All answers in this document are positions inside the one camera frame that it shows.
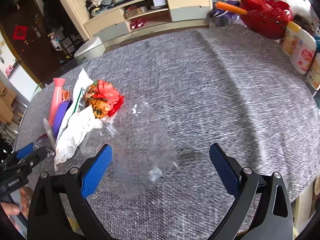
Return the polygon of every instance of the yellow lid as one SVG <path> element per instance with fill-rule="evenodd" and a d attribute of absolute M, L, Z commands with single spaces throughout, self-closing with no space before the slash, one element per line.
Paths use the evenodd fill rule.
<path fill-rule="evenodd" d="M 299 25 L 297 25 L 295 22 L 292 22 L 292 21 L 288 22 L 287 27 L 292 29 L 296 33 L 301 29 Z"/>

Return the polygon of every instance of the red plastic wrapper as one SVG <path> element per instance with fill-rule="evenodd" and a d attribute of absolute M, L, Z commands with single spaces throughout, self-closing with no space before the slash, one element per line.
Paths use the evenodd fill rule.
<path fill-rule="evenodd" d="M 240 15 L 247 27 L 273 40 L 282 39 L 287 23 L 293 20 L 290 6 L 283 1 L 241 0 L 240 7 L 248 11 Z"/>
<path fill-rule="evenodd" d="M 86 92 L 84 99 L 87 105 L 92 105 L 96 118 L 112 117 L 122 106 L 124 96 L 103 80 L 95 81 Z"/>

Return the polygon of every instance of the silver screw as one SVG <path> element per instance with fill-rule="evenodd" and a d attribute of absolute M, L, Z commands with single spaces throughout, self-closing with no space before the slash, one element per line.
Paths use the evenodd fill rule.
<path fill-rule="evenodd" d="M 251 170 L 250 168 L 248 168 L 248 167 L 245 167 L 245 168 L 243 169 L 243 171 L 244 171 L 244 173 L 246 173 L 246 174 L 251 174 L 251 173 L 252 173 L 252 170 Z"/>
<path fill-rule="evenodd" d="M 78 171 L 79 171 L 78 168 L 72 168 L 72 169 L 70 170 L 70 173 L 71 173 L 71 174 L 76 174 Z"/>
<path fill-rule="evenodd" d="M 275 177 L 276 177 L 277 179 L 279 179 L 279 178 L 281 178 L 281 174 L 280 174 L 279 172 L 275 172 Z"/>
<path fill-rule="evenodd" d="M 41 174 L 40 174 L 40 177 L 42 178 L 42 179 L 44 179 L 45 177 L 47 177 L 48 176 L 48 173 L 46 172 L 46 171 L 44 171 L 44 172 L 42 172 Z"/>

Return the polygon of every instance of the purple bowl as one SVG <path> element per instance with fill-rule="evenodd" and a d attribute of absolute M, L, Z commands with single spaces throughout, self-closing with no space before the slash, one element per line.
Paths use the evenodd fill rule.
<path fill-rule="evenodd" d="M 72 104 L 71 100 L 62 102 L 57 110 L 56 116 L 54 118 L 53 126 L 52 126 L 53 137 L 55 139 L 57 139 L 59 129 L 60 129 L 60 126 L 62 123 L 62 119 L 63 119 L 64 115 L 66 114 L 66 111 L 71 106 L 71 104 Z"/>

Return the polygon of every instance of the blue gripper pad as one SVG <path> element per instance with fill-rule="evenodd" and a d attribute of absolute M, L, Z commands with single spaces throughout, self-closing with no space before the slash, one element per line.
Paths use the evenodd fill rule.
<path fill-rule="evenodd" d="M 29 143 L 27 146 L 18 150 L 16 158 L 21 160 L 21 159 L 27 157 L 31 153 L 33 153 L 33 143 Z"/>
<path fill-rule="evenodd" d="M 112 148 L 108 145 L 102 149 L 95 162 L 83 176 L 81 194 L 84 198 L 87 198 L 87 196 L 92 195 L 95 192 L 111 160 Z"/>
<path fill-rule="evenodd" d="M 241 194 L 239 178 L 226 160 L 228 157 L 220 152 L 214 144 L 210 146 L 209 156 L 228 194 L 235 198 L 239 197 Z"/>

